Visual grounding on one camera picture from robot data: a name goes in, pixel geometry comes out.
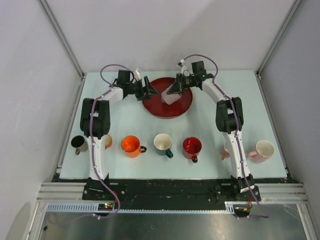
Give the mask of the round red tray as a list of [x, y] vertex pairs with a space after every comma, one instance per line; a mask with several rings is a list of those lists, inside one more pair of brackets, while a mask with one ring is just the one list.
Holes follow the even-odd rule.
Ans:
[[[174, 77], [161, 77], [151, 82], [155, 90], [161, 94], [175, 81]], [[181, 98], [174, 103], [168, 105], [163, 100], [161, 95], [152, 95], [150, 99], [143, 100], [144, 108], [153, 116], [163, 119], [173, 119], [183, 115], [193, 102], [193, 92], [189, 88], [187, 92], [181, 95]]]

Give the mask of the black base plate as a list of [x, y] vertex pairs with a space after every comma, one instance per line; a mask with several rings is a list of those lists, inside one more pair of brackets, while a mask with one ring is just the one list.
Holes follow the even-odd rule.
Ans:
[[106, 179], [88, 178], [82, 199], [120, 202], [121, 210], [211, 211], [225, 202], [260, 201], [259, 187], [247, 190], [243, 180], [229, 179]]

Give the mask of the small orange cup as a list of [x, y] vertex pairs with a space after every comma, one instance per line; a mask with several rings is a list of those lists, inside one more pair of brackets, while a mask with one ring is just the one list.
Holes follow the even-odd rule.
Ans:
[[108, 149], [112, 146], [112, 143], [113, 143], [113, 139], [110, 135], [106, 135], [105, 137], [105, 149]]

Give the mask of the red mug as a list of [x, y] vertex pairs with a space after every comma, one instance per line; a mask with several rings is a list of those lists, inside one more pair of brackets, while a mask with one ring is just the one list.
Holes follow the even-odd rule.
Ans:
[[185, 158], [191, 160], [193, 163], [198, 162], [198, 155], [202, 150], [202, 143], [196, 137], [187, 137], [182, 144], [182, 153]]

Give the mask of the small salmon pink mug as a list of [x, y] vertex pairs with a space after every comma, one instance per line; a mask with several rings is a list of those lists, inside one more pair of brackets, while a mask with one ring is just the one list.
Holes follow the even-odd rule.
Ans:
[[230, 156], [226, 143], [223, 144], [221, 150], [221, 159], [224, 160]]

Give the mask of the brown textured cup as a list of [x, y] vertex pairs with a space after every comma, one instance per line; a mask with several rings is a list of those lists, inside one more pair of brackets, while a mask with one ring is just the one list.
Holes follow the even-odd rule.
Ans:
[[75, 148], [75, 155], [78, 156], [80, 153], [84, 153], [88, 150], [88, 143], [85, 138], [81, 135], [77, 135], [72, 138], [71, 146]]

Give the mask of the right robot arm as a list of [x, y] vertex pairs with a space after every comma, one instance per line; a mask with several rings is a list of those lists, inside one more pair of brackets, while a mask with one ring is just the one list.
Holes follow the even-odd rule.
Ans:
[[181, 70], [167, 91], [168, 95], [182, 94], [188, 88], [197, 87], [205, 92], [216, 103], [215, 123], [225, 139], [225, 144], [231, 160], [231, 187], [232, 197], [243, 200], [255, 188], [253, 175], [249, 170], [242, 141], [244, 124], [242, 100], [239, 97], [230, 97], [216, 83], [216, 74], [205, 70], [203, 61], [193, 62], [192, 73], [185, 75], [187, 67], [182, 59], [177, 64]]

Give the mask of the dark green mug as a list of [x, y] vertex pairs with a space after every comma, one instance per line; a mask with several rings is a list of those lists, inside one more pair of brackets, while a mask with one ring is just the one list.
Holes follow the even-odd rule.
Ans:
[[172, 139], [168, 134], [161, 133], [155, 136], [153, 145], [156, 148], [156, 152], [160, 156], [167, 156], [172, 159], [174, 154], [171, 151]]

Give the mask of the lilac mug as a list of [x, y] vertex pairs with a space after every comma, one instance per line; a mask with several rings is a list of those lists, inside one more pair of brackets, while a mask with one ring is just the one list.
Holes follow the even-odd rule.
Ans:
[[167, 105], [171, 105], [174, 102], [178, 101], [182, 95], [180, 93], [175, 93], [175, 94], [167, 94], [167, 92], [169, 91], [169, 89], [172, 86], [170, 85], [167, 89], [165, 89], [162, 93], [161, 93], [161, 101]]

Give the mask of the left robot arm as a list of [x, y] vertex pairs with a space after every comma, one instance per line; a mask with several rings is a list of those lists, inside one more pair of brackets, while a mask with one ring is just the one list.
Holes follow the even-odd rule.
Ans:
[[80, 130], [88, 143], [90, 166], [86, 186], [99, 199], [107, 199], [112, 192], [107, 183], [109, 170], [105, 158], [107, 136], [111, 128], [111, 105], [129, 95], [142, 101], [158, 94], [147, 76], [141, 78], [137, 70], [119, 70], [117, 78], [109, 84], [106, 92], [82, 101]]

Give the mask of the orange mug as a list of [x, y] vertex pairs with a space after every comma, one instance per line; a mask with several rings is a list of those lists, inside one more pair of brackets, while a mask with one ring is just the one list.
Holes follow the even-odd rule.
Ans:
[[136, 158], [141, 153], [145, 153], [147, 151], [147, 148], [142, 146], [140, 140], [133, 135], [126, 136], [121, 141], [121, 148], [129, 158]]

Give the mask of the large pale pink mug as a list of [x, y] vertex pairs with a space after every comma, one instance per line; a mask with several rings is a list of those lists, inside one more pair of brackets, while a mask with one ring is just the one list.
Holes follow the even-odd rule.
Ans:
[[274, 154], [274, 145], [267, 140], [261, 140], [256, 143], [255, 149], [248, 154], [248, 158], [256, 163], [263, 163], [271, 158]]

